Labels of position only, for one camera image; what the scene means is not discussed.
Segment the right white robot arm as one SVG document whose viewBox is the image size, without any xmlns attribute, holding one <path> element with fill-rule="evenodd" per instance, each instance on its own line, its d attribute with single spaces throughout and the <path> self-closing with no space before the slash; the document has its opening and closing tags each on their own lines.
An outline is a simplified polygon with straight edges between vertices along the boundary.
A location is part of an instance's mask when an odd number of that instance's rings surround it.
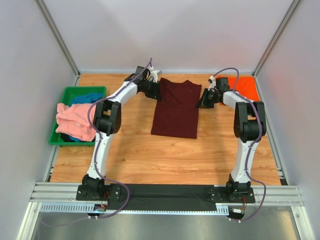
<svg viewBox="0 0 320 240">
<path fill-rule="evenodd" d="M 233 132 L 237 138 L 237 153 L 234 167 L 225 187 L 219 187 L 218 193 L 212 193 L 218 199 L 239 201 L 253 195 L 251 169 L 256 149 L 261 138 L 266 134 L 265 105 L 262 101 L 253 101 L 231 89 L 228 78 L 208 80 L 196 108 L 212 109 L 221 103 L 234 109 Z"/>
</svg>

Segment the maroon t shirt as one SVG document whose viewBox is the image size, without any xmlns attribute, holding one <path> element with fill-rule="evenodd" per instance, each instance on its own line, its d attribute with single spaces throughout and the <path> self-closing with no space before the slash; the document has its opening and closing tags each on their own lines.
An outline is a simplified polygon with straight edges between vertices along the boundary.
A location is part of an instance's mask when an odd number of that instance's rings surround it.
<svg viewBox="0 0 320 240">
<path fill-rule="evenodd" d="M 162 99 L 156 103 L 151 134 L 164 137 L 196 139 L 202 86 L 189 80 L 159 81 Z"/>
</svg>

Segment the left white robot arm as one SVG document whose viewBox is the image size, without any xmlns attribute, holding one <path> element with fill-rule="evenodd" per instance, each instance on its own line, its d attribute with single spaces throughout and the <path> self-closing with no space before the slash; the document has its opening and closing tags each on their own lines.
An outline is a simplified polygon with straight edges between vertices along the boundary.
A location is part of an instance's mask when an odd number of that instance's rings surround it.
<svg viewBox="0 0 320 240">
<path fill-rule="evenodd" d="M 106 165 L 112 141 L 120 130 L 122 107 L 139 92 L 147 98 L 161 100 L 159 77 L 162 71 L 153 66 L 138 66 L 113 94 L 94 104 L 94 117 L 89 123 L 96 130 L 92 160 L 87 174 L 78 186 L 76 200 L 106 201 L 109 187 L 105 185 Z"/>
</svg>

